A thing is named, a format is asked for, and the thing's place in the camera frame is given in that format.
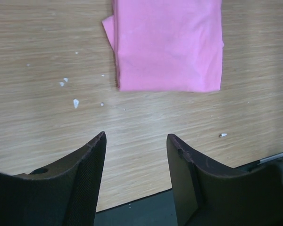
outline black plastic part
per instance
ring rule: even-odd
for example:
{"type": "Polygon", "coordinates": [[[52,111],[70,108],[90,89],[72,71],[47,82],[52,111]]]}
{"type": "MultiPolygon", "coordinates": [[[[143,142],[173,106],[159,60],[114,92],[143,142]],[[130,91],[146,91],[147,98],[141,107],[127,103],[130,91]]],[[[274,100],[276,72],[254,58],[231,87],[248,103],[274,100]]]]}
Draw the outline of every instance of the black plastic part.
{"type": "Polygon", "coordinates": [[[0,173],[0,226],[92,226],[106,135],[30,174],[0,173]]]}
{"type": "Polygon", "coordinates": [[[167,154],[179,226],[283,225],[282,172],[276,165],[233,169],[176,135],[168,135],[167,154]]]}

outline dark green surface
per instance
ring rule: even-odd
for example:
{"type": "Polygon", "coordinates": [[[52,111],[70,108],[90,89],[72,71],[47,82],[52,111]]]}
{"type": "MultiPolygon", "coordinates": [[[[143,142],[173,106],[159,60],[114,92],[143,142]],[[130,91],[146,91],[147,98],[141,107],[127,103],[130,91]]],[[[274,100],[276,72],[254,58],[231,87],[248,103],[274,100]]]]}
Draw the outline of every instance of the dark green surface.
{"type": "Polygon", "coordinates": [[[99,212],[95,226],[177,226],[172,190],[99,212]]]}

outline pink towel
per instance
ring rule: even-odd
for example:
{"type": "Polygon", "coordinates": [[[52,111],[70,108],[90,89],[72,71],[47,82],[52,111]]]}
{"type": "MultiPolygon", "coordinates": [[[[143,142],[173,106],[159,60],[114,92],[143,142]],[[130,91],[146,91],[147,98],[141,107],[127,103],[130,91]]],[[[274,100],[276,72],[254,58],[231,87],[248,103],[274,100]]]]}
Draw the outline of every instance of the pink towel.
{"type": "Polygon", "coordinates": [[[120,91],[220,90],[221,0],[115,0],[103,25],[120,91]]]}

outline white speck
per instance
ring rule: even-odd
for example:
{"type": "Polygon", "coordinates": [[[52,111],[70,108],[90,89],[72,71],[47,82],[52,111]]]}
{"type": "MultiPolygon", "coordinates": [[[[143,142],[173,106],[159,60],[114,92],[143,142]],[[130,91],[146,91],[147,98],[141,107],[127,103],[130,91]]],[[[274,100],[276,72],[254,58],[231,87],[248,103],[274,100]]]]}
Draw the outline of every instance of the white speck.
{"type": "Polygon", "coordinates": [[[74,99],[74,106],[75,109],[79,106],[80,101],[78,101],[77,99],[74,99]]]}

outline tabletop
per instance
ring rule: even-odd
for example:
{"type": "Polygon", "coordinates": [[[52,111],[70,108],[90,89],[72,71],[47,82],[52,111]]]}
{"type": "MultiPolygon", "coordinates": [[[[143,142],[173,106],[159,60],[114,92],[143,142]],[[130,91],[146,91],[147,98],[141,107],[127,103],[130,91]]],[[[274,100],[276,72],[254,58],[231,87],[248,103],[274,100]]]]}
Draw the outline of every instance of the tabletop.
{"type": "Polygon", "coordinates": [[[283,151],[283,0],[223,0],[222,87],[208,94],[119,92],[110,15],[111,0],[0,0],[1,172],[105,131],[100,211],[171,188],[168,133],[231,167],[283,151]]]}

